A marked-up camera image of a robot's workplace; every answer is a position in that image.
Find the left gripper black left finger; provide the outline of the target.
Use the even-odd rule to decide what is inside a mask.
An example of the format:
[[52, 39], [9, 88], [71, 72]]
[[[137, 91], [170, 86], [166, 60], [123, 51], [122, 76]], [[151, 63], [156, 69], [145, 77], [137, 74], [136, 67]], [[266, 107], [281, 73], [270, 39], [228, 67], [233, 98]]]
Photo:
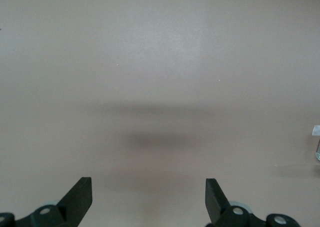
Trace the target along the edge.
[[11, 212], [0, 212], [0, 227], [78, 227], [92, 205], [92, 178], [79, 181], [56, 204], [47, 204], [16, 219]]

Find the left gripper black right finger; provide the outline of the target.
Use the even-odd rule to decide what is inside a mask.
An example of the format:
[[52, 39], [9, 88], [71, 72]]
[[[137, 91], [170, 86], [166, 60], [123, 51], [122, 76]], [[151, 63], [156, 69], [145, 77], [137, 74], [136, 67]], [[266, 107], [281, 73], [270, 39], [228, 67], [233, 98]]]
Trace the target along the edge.
[[205, 180], [205, 206], [210, 218], [205, 227], [300, 227], [288, 215], [272, 213], [262, 220], [249, 208], [231, 204], [214, 178]]

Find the clear plastic egg box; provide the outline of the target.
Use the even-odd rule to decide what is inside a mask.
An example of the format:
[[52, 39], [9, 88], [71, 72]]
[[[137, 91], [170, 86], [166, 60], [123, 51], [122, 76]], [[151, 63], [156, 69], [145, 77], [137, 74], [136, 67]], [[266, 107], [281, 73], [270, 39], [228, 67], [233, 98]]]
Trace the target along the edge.
[[317, 160], [320, 161], [320, 125], [315, 125], [313, 127], [312, 135], [319, 137], [318, 147], [317, 147], [315, 156], [316, 156]]

